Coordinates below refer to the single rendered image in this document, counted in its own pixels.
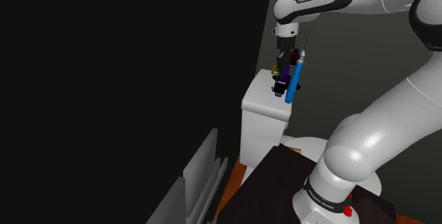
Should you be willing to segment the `dark robot stand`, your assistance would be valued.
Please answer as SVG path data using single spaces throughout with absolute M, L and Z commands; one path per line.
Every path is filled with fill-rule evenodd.
M 316 162 L 283 145 L 272 147 L 217 214 L 217 224 L 300 224 L 292 199 Z M 360 224 L 397 224 L 395 206 L 356 186 L 351 192 Z

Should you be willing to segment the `purple and black object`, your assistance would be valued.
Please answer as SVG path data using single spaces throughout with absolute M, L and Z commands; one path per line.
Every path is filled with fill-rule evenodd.
M 286 65 L 281 72 L 277 75 L 273 75 L 275 80 L 275 84 L 272 87 L 272 91 L 275 96 L 282 97 L 285 93 L 285 90 L 288 88 L 288 84 L 290 83 L 290 66 Z

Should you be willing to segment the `blue pen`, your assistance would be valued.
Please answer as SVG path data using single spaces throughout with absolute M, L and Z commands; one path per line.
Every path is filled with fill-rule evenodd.
M 305 58 L 305 50 L 301 50 L 300 51 L 300 58 L 298 59 L 298 61 L 296 63 L 295 71 L 291 77 L 290 84 L 288 86 L 287 93 L 285 95 L 285 102 L 286 103 L 292 103 L 292 101 L 293 101 L 293 97 L 296 92 L 296 88 L 298 86 L 298 80 L 300 77 L 300 71 L 302 69 L 302 64 L 304 62 L 304 58 Z

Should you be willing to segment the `grey shelf unit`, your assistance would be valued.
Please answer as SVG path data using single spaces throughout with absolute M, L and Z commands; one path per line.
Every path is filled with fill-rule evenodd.
M 228 159 L 216 158 L 218 129 L 213 128 L 146 224 L 204 224 Z

